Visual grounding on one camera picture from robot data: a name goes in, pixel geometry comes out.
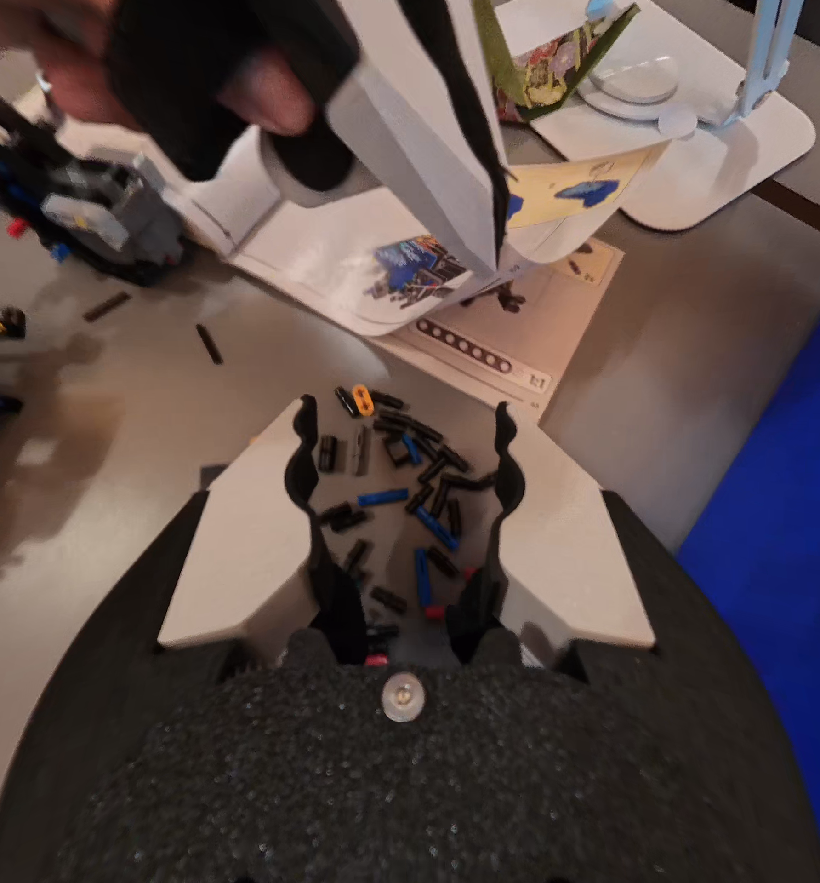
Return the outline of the partly built lego model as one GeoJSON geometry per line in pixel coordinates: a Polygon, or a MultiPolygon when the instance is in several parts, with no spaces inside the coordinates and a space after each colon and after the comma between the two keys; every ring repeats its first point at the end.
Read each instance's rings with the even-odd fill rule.
{"type": "Polygon", "coordinates": [[[186,258],[180,215],[142,154],[80,157],[56,137],[65,116],[40,80],[40,115],[0,96],[0,212],[8,234],[36,234],[57,260],[81,259],[104,275],[150,287],[186,258]]]}

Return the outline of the person's left hand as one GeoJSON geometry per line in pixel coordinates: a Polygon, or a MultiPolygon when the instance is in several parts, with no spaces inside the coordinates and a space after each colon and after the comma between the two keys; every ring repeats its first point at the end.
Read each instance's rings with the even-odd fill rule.
{"type": "MultiPolygon", "coordinates": [[[[110,88],[105,56],[115,1],[0,1],[0,53],[29,51],[55,102],[85,123],[147,133],[110,88]]],[[[287,137],[317,116],[311,96],[277,50],[261,48],[239,65],[218,95],[245,123],[287,137]]]]}

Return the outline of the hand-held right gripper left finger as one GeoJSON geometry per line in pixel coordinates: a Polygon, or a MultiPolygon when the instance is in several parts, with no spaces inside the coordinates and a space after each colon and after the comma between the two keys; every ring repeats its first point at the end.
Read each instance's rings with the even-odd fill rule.
{"type": "Polygon", "coordinates": [[[369,654],[359,593],[333,560],[310,505],[317,403],[290,403],[208,490],[159,631],[167,649],[238,640],[274,663],[317,625],[337,659],[369,654]]]}

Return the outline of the white stand base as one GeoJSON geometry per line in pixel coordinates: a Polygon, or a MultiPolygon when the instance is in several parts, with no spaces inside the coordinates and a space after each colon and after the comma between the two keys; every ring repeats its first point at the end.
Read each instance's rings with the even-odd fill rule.
{"type": "MultiPolygon", "coordinates": [[[[697,114],[694,132],[675,139],[621,210],[645,228],[690,229],[759,183],[802,158],[815,143],[811,119],[779,94],[789,68],[791,42],[803,2],[757,2],[750,25],[746,66],[682,24],[657,2],[635,3],[640,12],[615,43],[631,57],[670,55],[679,66],[679,87],[668,100],[697,114]]],[[[497,9],[513,54],[522,54],[578,23],[587,2],[568,2],[557,12],[549,2],[511,2],[497,9]]],[[[643,149],[667,138],[655,118],[615,116],[579,93],[557,111],[530,123],[567,160],[643,149]]]]}

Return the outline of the white round disc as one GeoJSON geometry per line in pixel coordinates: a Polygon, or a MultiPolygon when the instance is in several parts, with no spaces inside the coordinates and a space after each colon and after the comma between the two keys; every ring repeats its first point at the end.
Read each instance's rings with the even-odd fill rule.
{"type": "Polygon", "coordinates": [[[603,58],[581,83],[579,93],[588,103],[608,99],[634,106],[663,103],[678,91],[678,62],[670,55],[603,58]]]}

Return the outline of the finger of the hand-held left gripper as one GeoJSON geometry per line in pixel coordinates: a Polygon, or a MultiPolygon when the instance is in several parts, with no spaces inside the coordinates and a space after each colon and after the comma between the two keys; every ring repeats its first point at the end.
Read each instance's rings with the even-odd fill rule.
{"type": "Polygon", "coordinates": [[[461,138],[450,120],[444,83],[393,1],[340,1],[359,47],[359,60],[328,100],[326,119],[355,157],[415,218],[471,271],[498,269],[499,259],[476,259],[458,230],[448,199],[474,196],[470,159],[457,157],[461,138]]]}
{"type": "Polygon", "coordinates": [[[476,259],[499,259],[503,250],[510,194],[505,174],[504,142],[495,118],[492,76],[476,16],[475,2],[400,2],[404,17],[444,83],[450,120],[461,138],[457,157],[471,160],[474,196],[448,199],[459,221],[480,228],[458,230],[465,249],[476,259]]]}

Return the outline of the floral patterned cloth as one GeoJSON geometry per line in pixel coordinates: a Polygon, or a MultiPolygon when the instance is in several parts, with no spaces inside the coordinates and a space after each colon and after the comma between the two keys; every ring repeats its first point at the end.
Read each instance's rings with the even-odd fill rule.
{"type": "Polygon", "coordinates": [[[633,3],[614,15],[595,15],[568,33],[514,57],[492,3],[476,1],[472,6],[493,86],[496,117],[510,126],[526,126],[559,110],[640,12],[633,3]]]}

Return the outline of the pile of small lego pieces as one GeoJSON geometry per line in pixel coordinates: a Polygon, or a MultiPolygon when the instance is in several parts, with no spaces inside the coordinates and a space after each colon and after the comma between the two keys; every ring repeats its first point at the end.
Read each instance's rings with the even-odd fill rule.
{"type": "Polygon", "coordinates": [[[312,505],[368,623],[370,664],[457,669],[445,612],[485,557],[497,508],[492,414],[403,396],[364,415],[347,385],[318,401],[312,505]]]}

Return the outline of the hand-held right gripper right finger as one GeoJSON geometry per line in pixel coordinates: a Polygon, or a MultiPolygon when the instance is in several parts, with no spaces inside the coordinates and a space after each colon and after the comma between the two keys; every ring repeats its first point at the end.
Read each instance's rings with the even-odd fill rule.
{"type": "Polygon", "coordinates": [[[650,651],[644,608],[601,487],[514,405],[495,408],[499,503],[481,567],[449,605],[450,647],[468,664],[489,631],[556,667],[576,641],[650,651]]]}

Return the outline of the blue fabric panel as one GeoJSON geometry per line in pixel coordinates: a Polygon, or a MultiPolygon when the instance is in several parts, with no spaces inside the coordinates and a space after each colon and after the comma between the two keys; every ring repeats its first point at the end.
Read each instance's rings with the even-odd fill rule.
{"type": "Polygon", "coordinates": [[[678,559],[765,683],[820,831],[820,318],[678,559]]]}

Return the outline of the lego instruction booklet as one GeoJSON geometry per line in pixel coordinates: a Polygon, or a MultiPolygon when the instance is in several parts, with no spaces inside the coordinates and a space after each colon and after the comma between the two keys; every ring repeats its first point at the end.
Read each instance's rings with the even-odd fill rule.
{"type": "Polygon", "coordinates": [[[195,237],[233,267],[482,402],[541,421],[617,268],[593,238],[670,141],[510,169],[498,269],[475,272],[385,187],[301,206],[249,127],[217,176],[166,189],[195,237]]]}

